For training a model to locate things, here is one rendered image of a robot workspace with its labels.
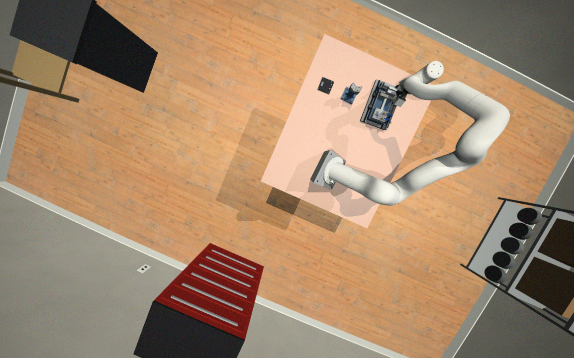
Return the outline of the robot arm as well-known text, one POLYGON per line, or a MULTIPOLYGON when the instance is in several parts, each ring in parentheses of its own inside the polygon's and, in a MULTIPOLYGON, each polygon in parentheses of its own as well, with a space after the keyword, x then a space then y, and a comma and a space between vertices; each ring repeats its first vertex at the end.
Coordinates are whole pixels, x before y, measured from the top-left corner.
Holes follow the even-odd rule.
POLYGON ((510 113, 501 103, 460 81, 428 85, 443 71, 443 64, 433 61, 408 77, 394 105, 401 108, 410 93, 423 100, 446 100, 475 119, 460 136, 455 151, 429 160, 391 183, 345 166, 341 157, 333 157, 325 168, 324 181, 328 184, 336 181, 378 204, 396 205, 425 186, 482 162, 506 128, 510 113))

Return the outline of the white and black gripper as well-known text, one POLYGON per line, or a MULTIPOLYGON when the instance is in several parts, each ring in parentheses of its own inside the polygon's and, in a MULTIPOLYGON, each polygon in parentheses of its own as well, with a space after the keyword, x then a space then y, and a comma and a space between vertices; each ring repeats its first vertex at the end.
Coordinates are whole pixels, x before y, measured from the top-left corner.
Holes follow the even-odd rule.
POLYGON ((403 91, 403 89, 404 89, 404 87, 403 87, 404 80, 406 80, 406 79, 401 80, 401 81, 399 82, 399 85, 396 85, 396 86, 395 86, 395 88, 397 89, 397 91, 396 91, 396 95, 397 95, 397 96, 399 96, 399 95, 401 94, 401 92, 403 91))

